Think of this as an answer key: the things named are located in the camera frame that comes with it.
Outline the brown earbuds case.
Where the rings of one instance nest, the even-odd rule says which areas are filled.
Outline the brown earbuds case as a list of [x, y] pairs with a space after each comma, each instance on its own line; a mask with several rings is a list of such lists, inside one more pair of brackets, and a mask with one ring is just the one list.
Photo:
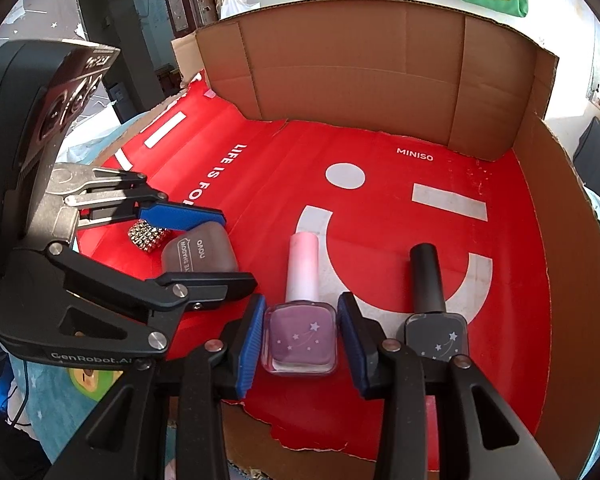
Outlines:
[[204, 222], [164, 246], [162, 272], [236, 272], [238, 262], [226, 229], [218, 222]]

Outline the black nail polish bottle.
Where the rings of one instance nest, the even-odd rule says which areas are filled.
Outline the black nail polish bottle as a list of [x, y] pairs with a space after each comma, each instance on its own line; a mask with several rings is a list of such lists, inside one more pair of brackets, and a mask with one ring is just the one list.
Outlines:
[[436, 246], [413, 246], [410, 270], [413, 312], [402, 325], [405, 344], [420, 358], [438, 362], [467, 356], [468, 324], [463, 315], [446, 310]]

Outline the purple nail polish bottle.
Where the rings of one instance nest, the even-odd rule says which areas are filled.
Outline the purple nail polish bottle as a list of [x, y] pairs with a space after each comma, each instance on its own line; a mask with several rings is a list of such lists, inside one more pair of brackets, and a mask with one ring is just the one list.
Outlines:
[[290, 238], [285, 301], [266, 310], [261, 363], [273, 375], [328, 375], [337, 365], [337, 315], [318, 294], [318, 238]]

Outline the teal fleece blanket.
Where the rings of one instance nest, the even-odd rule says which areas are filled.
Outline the teal fleece blanket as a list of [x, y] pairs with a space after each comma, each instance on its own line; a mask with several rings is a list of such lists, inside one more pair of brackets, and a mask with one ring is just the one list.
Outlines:
[[[119, 140], [140, 120], [114, 118], [107, 106], [91, 118], [80, 120], [62, 141], [58, 162], [91, 164], [105, 148]], [[97, 402], [120, 377], [118, 370], [82, 370], [9, 359], [15, 378], [9, 386], [7, 417], [19, 433], [41, 445], [54, 462]]]

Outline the dark wooden door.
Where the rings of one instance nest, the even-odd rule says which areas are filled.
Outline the dark wooden door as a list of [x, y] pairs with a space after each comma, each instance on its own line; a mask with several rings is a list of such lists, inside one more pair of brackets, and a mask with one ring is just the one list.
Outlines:
[[104, 78], [122, 122], [181, 90], [172, 41], [218, 19], [215, 0], [78, 0], [88, 40], [120, 50]]

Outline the white plastic bag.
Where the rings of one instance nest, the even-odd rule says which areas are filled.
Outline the white plastic bag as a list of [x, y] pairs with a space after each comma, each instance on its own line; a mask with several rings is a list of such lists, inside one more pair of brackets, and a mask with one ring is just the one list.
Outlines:
[[260, 3], [249, 3], [246, 0], [223, 0], [220, 7], [220, 19], [225, 20], [232, 16], [258, 10]]

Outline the red lined cardboard box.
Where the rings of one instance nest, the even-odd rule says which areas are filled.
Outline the red lined cardboard box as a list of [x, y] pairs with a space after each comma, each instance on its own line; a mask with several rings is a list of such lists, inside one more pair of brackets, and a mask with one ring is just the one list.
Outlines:
[[436, 245], [471, 357], [579, 477], [600, 430], [600, 222], [544, 122], [556, 56], [407, 0], [269, 6], [174, 50], [187, 90], [99, 165], [221, 209], [270, 304], [291, 235], [314, 232], [322, 299], [353, 292], [389, 336], [411, 307], [410, 249]]

